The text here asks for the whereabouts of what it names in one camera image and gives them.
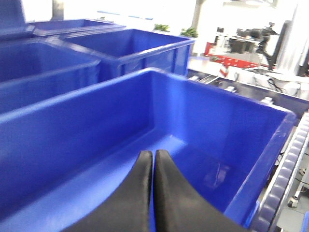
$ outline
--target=plastic storage bin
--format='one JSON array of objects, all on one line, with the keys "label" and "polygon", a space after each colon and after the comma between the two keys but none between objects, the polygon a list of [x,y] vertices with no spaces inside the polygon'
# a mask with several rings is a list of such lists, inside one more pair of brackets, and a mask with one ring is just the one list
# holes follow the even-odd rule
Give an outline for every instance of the plastic storage bin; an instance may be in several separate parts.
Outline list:
[{"label": "plastic storage bin", "polygon": [[247,218],[245,224],[243,225],[244,228],[247,229],[247,228],[250,227],[250,224],[251,224],[251,222],[252,222],[252,220],[253,220],[253,218],[254,218],[254,216],[255,216],[257,210],[259,209],[259,207],[260,207],[260,202],[259,202],[259,201],[256,201],[255,207],[254,207],[253,210],[250,212],[250,214],[249,214],[249,216],[248,216],[248,218]]},{"label": "plastic storage bin", "polygon": [[194,40],[185,37],[137,29],[77,33],[65,36],[63,40],[83,46],[71,48],[96,55],[102,60],[101,81],[146,67],[186,75],[190,45],[194,43]]},{"label": "plastic storage bin", "polygon": [[294,113],[184,77],[139,71],[0,117],[0,231],[59,231],[166,149],[194,188],[244,225]]},{"label": "plastic storage bin", "polygon": [[308,231],[309,231],[309,212],[306,212],[300,232],[308,232]]},{"label": "plastic storage bin", "polygon": [[0,114],[98,82],[99,60],[30,39],[0,44]]},{"label": "plastic storage bin", "polygon": [[51,36],[91,30],[110,31],[125,28],[125,26],[112,22],[88,19],[35,22],[28,25],[35,27],[34,34],[37,36]]},{"label": "plastic storage bin", "polygon": [[0,0],[0,42],[32,38],[33,30],[25,24],[19,0]]}]

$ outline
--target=caster wheel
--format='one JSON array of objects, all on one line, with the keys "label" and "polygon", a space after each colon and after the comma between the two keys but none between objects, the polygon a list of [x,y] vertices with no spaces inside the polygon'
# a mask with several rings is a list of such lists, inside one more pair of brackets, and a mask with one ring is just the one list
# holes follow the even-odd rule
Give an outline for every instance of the caster wheel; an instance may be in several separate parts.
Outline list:
[{"label": "caster wheel", "polygon": [[297,204],[298,204],[298,200],[295,200],[293,197],[291,197],[289,202],[288,202],[288,207],[296,208]]},{"label": "caster wheel", "polygon": [[306,169],[301,168],[301,169],[298,170],[298,173],[301,174],[301,176],[304,176],[304,174],[306,173]]}]

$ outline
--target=stacked bins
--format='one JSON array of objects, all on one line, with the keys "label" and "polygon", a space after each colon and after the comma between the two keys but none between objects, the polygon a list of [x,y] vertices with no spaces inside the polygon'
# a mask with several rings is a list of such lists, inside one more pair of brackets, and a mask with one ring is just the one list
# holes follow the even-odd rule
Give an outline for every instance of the stacked bins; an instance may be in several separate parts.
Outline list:
[{"label": "stacked bins", "polygon": [[0,43],[33,37],[34,26],[26,25],[19,0],[0,0]]},{"label": "stacked bins", "polygon": [[194,40],[185,37],[137,29],[76,33],[62,39],[72,43],[72,49],[101,59],[100,81],[146,67],[186,75],[190,45],[194,43]]},{"label": "stacked bins", "polygon": [[0,114],[98,82],[99,60],[43,39],[0,44]]},{"label": "stacked bins", "polygon": [[35,27],[35,35],[44,37],[81,31],[113,31],[125,28],[125,26],[117,25],[112,22],[87,19],[35,22],[29,23],[28,25]]}]

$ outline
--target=bin lid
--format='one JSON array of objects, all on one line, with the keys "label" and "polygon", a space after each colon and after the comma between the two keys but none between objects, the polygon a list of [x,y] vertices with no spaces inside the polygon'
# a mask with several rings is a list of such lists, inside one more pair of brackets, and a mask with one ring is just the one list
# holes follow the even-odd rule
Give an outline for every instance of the bin lid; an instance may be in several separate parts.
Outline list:
[{"label": "bin lid", "polygon": [[20,0],[0,0],[0,30],[25,27]]}]

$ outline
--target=potted plant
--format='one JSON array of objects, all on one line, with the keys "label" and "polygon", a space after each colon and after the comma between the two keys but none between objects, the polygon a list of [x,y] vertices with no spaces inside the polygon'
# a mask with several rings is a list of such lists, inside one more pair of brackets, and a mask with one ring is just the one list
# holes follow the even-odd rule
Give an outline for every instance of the potted plant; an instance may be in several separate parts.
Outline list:
[{"label": "potted plant", "polygon": [[169,29],[169,25],[164,25],[164,24],[155,24],[154,25],[154,30],[169,32],[168,29]]},{"label": "potted plant", "polygon": [[197,38],[198,32],[196,28],[188,28],[188,29],[182,29],[180,35],[186,36],[186,37]]},{"label": "potted plant", "polygon": [[98,20],[100,20],[100,21],[105,21],[105,22],[110,22],[110,23],[113,23],[113,22],[114,22],[114,21],[106,20],[104,16],[98,18]]}]

